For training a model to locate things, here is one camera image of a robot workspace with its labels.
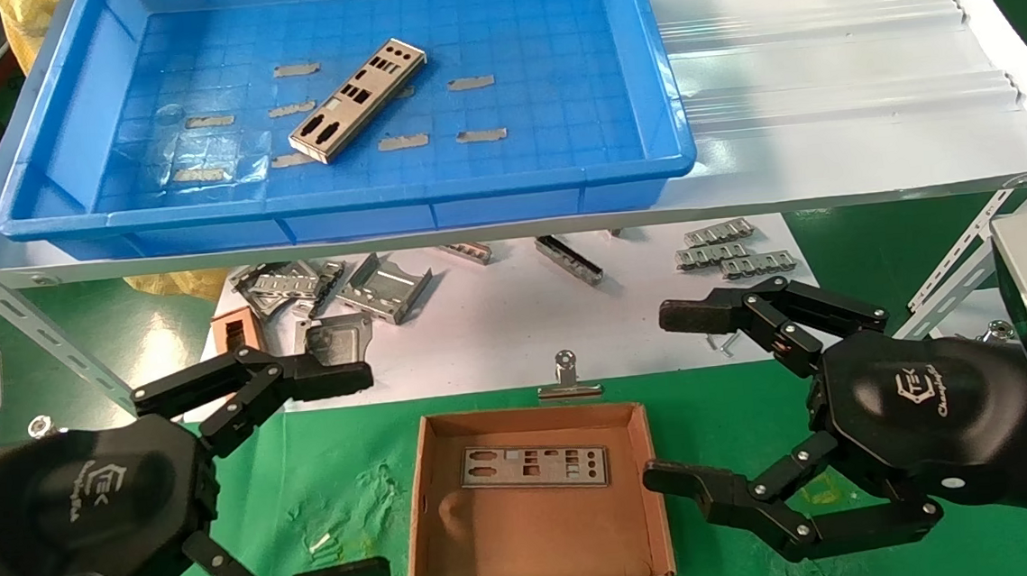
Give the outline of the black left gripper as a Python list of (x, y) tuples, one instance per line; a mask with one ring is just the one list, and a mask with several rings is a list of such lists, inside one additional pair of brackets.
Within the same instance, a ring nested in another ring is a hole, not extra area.
[[(189, 430), (144, 416), (0, 448), (0, 576), (255, 576), (210, 539), (220, 485)], [(385, 556), (294, 576), (391, 576)]]

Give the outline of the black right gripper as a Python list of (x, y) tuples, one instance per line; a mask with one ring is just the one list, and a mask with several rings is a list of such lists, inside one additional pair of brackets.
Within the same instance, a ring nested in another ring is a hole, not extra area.
[[(786, 277), (660, 304), (665, 332), (741, 333), (797, 377), (819, 370), (816, 425), (827, 433), (798, 444), (753, 481), (650, 460), (644, 488), (689, 498), (707, 523), (746, 530), (788, 562), (919, 543), (943, 517), (928, 497), (1012, 504), (1026, 481), (1019, 449), (1027, 428), (1025, 355), (1012, 344), (955, 337), (893, 339), (880, 334), (888, 316)], [(824, 350), (812, 328), (848, 338)], [(789, 507), (830, 464), (886, 501), (817, 516)]]

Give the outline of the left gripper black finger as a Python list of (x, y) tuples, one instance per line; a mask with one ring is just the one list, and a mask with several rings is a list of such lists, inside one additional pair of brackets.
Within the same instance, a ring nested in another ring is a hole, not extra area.
[(366, 361), (326, 366), (308, 353), (276, 357), (258, 348), (188, 366), (134, 389), (135, 414), (170, 419), (222, 398), (202, 421), (200, 441), (212, 456), (231, 455), (288, 401), (346, 398), (372, 388)]

